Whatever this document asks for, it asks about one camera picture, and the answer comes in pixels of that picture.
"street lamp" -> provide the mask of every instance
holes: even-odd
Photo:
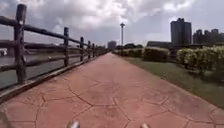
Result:
[[[121,48],[121,55],[123,55],[124,26],[125,26],[125,24],[124,23],[121,23],[120,26],[121,26],[121,46],[122,46],[122,48]]]

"red brick walkway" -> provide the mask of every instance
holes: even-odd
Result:
[[[81,128],[224,128],[224,111],[112,54],[0,108],[1,128],[66,128],[71,120]]]

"wooden fence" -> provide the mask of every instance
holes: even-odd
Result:
[[[95,44],[84,43],[84,38],[81,37],[80,40],[75,40],[69,37],[69,29],[64,28],[64,34],[58,34],[50,32],[46,29],[37,28],[28,24],[25,24],[26,19],[26,5],[19,4],[17,6],[16,18],[9,19],[4,16],[0,16],[0,25],[6,25],[14,28],[14,40],[0,40],[0,48],[12,48],[14,49],[14,58],[15,62],[13,64],[4,65],[0,67],[0,73],[16,70],[17,82],[18,84],[24,84],[26,82],[26,67],[36,66],[43,63],[64,60],[64,66],[69,66],[70,58],[80,58],[80,61],[84,61],[84,57],[92,59],[96,56],[106,53],[106,49],[99,49]],[[24,31],[38,33],[41,35],[46,35],[50,37],[55,37],[58,39],[64,40],[64,44],[61,46],[50,45],[50,44],[40,44],[40,43],[31,43],[24,41]],[[69,43],[78,44],[79,47],[69,47]],[[49,57],[47,59],[39,59],[32,61],[25,61],[25,49],[51,49],[55,51],[62,51],[63,56]],[[70,55],[70,51],[78,51],[78,54]]]

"green lawn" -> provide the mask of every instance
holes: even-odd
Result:
[[[125,60],[224,109],[224,86],[220,84],[218,86],[215,82],[193,76],[189,71],[173,63],[146,62],[139,58],[125,58]]]

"water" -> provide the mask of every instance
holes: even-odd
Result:
[[[50,56],[53,57],[53,56],[62,56],[62,55],[29,55],[25,57],[25,60],[31,61],[36,59],[45,59]],[[69,61],[70,61],[70,64],[75,63],[79,61],[79,58],[70,59]],[[14,62],[13,57],[0,57],[0,66],[12,64],[13,62]],[[63,66],[64,66],[64,61],[59,60],[59,61],[44,63],[38,66],[27,67],[26,68],[27,79],[39,76],[46,72],[53,71]],[[10,71],[0,73],[0,89],[6,86],[13,85],[16,82],[17,82],[17,76],[16,76],[15,70],[10,70]]]

